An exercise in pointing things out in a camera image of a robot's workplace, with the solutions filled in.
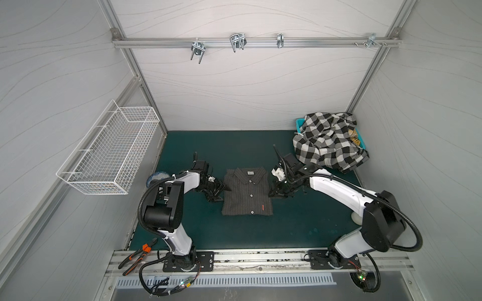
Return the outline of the dark grey pinstripe shirt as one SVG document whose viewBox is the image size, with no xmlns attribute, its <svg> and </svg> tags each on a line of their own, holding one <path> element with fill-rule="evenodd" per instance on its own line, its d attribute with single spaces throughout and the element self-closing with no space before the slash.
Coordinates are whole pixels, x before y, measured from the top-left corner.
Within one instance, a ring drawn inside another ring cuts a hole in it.
<svg viewBox="0 0 482 301">
<path fill-rule="evenodd" d="M 274 214 L 267 171 L 264 168 L 227 169 L 223 181 L 226 185 L 223 216 Z"/>
</svg>

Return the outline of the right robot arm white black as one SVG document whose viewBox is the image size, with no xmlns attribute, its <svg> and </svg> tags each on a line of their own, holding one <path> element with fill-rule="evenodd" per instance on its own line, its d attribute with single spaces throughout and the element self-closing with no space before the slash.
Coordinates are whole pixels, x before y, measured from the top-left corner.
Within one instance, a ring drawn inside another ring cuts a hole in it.
<svg viewBox="0 0 482 301">
<path fill-rule="evenodd" d="M 376 193 L 335 176 L 317 164 L 302 164 L 293 154 L 277 155 L 278 167 L 271 196 L 288 198 L 301 188 L 310 188 L 333 198 L 361 219 L 360 227 L 335 240 L 325 255 L 330 264 L 341 268 L 355 255 L 390 249 L 416 252 L 423 247 L 423 236 L 415 223 L 403 213 L 395 196 Z"/>
</svg>

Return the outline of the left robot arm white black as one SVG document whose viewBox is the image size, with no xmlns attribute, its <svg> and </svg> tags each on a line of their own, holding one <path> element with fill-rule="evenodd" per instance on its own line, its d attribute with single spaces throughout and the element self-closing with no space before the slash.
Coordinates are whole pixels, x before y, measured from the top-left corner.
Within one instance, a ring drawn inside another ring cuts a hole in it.
<svg viewBox="0 0 482 301">
<path fill-rule="evenodd" d="M 209 167 L 206 161 L 194 159 L 191 169 L 178 174 L 152 174 L 138 206 L 140 226 L 161 237 L 174 263 L 184 269 L 194 267 L 197 259 L 193 241 L 182 225 L 185 194 L 196 191 L 207 201 L 218 202 L 223 200 L 221 194 L 226 188 L 222 180 L 209 173 Z"/>
</svg>

